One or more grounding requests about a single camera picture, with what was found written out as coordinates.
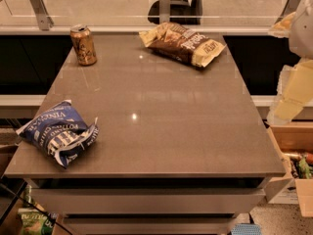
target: office chair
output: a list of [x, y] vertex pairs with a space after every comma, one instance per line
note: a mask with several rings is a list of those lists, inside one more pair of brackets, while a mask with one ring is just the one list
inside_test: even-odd
[[[156, 1], [150, 11], [150, 23], [159, 24], [159, 1]], [[202, 16], [202, 0], [170, 0], [170, 21], [178, 24], [200, 24]]]

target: brown soda can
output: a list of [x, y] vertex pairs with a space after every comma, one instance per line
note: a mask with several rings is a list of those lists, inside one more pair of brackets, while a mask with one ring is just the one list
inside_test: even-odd
[[70, 38], [80, 65], [90, 66], [97, 62], [93, 36], [87, 25], [73, 26], [70, 29]]

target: table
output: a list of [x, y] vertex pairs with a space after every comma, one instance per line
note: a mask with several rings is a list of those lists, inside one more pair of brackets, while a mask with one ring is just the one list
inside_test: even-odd
[[285, 170], [228, 48], [199, 71], [136, 32], [94, 42], [98, 62], [71, 50], [38, 113], [71, 99], [96, 143], [63, 169], [22, 142], [5, 174], [78, 234], [229, 232]]

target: can lid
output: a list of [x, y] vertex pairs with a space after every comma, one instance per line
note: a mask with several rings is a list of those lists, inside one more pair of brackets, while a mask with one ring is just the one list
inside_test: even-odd
[[88, 28], [88, 27], [87, 27], [87, 25], [85, 25], [85, 24], [77, 24], [77, 25], [73, 26], [73, 27], [70, 29], [70, 31], [79, 33], [79, 32], [85, 31], [87, 28]]

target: gray tabletop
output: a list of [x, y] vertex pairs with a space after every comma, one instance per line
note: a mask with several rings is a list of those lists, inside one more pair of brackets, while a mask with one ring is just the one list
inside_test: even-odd
[[[224, 42], [221, 34], [207, 36]], [[23, 178], [266, 177], [285, 174], [227, 48], [204, 71], [145, 48], [138, 33], [95, 35], [98, 62], [71, 50], [39, 113], [70, 99], [95, 144], [63, 169], [22, 142], [6, 175]]]

